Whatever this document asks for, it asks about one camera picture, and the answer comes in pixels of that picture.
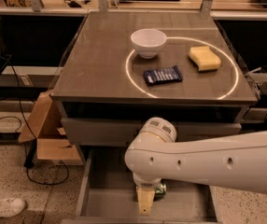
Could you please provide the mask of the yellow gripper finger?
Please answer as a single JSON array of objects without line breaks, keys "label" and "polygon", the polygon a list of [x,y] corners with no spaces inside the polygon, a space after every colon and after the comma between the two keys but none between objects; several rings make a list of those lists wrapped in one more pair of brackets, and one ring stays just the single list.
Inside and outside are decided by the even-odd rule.
[{"label": "yellow gripper finger", "polygon": [[136,192],[137,192],[139,214],[142,216],[148,216],[152,209],[155,197],[155,190],[138,188]]}]

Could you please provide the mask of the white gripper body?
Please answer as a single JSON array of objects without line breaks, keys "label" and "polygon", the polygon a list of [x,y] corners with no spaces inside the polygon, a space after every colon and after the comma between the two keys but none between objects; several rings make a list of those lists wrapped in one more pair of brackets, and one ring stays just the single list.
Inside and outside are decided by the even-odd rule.
[{"label": "white gripper body", "polygon": [[133,173],[133,182],[139,188],[155,189],[160,186],[161,181],[162,180],[160,178],[150,178],[149,180],[147,180],[143,176]]}]

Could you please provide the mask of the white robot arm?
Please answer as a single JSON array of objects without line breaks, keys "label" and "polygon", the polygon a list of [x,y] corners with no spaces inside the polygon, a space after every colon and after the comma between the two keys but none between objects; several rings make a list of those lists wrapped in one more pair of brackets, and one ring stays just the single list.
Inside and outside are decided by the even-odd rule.
[{"label": "white robot arm", "polygon": [[124,156],[137,187],[163,179],[267,194],[267,131],[178,142],[176,128],[149,119]]}]

